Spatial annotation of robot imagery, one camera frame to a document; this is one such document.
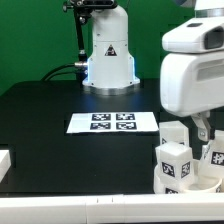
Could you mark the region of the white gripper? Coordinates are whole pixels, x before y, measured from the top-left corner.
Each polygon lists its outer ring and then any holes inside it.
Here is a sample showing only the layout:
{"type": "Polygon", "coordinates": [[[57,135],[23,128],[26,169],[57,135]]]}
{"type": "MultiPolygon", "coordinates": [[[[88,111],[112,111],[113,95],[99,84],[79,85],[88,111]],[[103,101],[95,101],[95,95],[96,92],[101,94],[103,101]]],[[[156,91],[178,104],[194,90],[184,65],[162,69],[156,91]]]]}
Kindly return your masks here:
{"type": "Polygon", "coordinates": [[[192,115],[200,140],[213,140],[209,110],[224,106],[224,51],[168,54],[161,65],[160,101],[173,115],[192,115]]]}

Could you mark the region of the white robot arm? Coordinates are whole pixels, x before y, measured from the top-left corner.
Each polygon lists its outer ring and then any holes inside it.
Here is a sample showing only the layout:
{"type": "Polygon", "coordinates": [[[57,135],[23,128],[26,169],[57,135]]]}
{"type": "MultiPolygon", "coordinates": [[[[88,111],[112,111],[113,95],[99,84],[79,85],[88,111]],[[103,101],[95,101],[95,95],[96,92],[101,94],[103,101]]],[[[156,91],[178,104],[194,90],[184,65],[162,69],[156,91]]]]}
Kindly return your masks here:
{"type": "MultiPolygon", "coordinates": [[[[160,101],[179,117],[190,116],[203,141],[213,138],[210,111],[224,106],[224,0],[174,0],[195,17],[165,33],[168,52],[160,69],[160,101]]],[[[84,87],[115,95],[140,83],[128,52],[127,14],[121,7],[95,9],[93,52],[84,87]]]]}

